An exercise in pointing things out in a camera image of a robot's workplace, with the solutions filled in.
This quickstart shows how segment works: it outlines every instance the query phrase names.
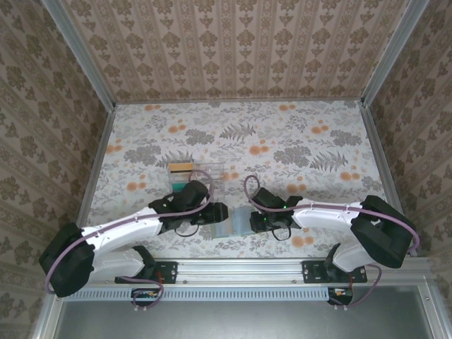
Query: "floral wallpaper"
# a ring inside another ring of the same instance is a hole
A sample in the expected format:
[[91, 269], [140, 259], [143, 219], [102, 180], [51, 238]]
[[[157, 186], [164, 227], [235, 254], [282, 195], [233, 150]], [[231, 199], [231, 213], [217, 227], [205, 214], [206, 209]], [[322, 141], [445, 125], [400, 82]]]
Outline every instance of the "floral wallpaper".
[[452, 2], [431, 0], [371, 110], [452, 314]]
[[409, 0], [63, 0], [117, 102], [361, 96]]
[[0, 1], [0, 338], [32, 333], [38, 258], [75, 220], [106, 119], [39, 1]]

